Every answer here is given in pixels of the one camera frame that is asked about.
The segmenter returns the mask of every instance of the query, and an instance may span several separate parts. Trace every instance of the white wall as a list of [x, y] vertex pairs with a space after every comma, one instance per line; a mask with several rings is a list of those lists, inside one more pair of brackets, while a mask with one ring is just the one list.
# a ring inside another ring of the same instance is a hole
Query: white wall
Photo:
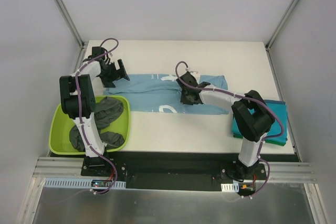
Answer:
[[63, 0], [83, 40], [268, 42], [291, 0]]
[[15, 223], [79, 48], [54, 0], [0, 0], [0, 223]]
[[336, 1], [302, 0], [271, 58], [302, 160], [318, 171], [330, 223], [336, 223]]

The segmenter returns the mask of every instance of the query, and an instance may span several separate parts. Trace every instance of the green laundry basket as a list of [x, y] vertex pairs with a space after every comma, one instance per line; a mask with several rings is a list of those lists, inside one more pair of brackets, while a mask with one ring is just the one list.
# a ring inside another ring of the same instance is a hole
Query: green laundry basket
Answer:
[[[104, 97], [113, 97], [120, 100], [124, 105], [124, 111], [112, 122], [108, 127], [101, 130], [101, 133], [111, 131], [121, 134], [125, 143], [119, 148], [107, 150], [107, 152], [116, 152], [122, 149], [127, 141], [130, 132], [130, 104], [125, 97], [119, 95], [99, 95], [96, 96], [96, 102], [100, 102]], [[58, 155], [85, 155], [85, 152], [79, 152], [70, 143], [69, 132], [75, 125], [74, 121], [64, 114], [61, 108], [61, 104], [57, 106], [57, 109], [52, 119], [50, 134], [49, 134], [49, 148]]]

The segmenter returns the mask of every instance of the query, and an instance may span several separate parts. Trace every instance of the folded blue shirt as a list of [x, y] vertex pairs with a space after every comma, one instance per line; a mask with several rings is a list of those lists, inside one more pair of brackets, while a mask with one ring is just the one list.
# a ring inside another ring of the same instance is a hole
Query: folded blue shirt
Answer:
[[[287, 141], [287, 106], [285, 102], [282, 101], [265, 100], [265, 102], [267, 106], [269, 106], [269, 108], [279, 117], [285, 128], [285, 132], [282, 136], [266, 139], [266, 143], [284, 146]], [[275, 121], [267, 135], [276, 135], [279, 134], [280, 131], [280, 125], [277, 121]], [[233, 120], [232, 132], [235, 136], [242, 136], [238, 129], [236, 119]]]
[[[172, 74], [130, 74], [130, 81], [120, 79], [115, 88], [107, 88], [104, 95], [122, 95], [128, 99], [131, 111], [220, 115], [228, 111], [213, 105], [185, 105], [180, 103], [181, 88]], [[201, 76], [200, 82], [209, 82], [227, 90], [224, 76]]]

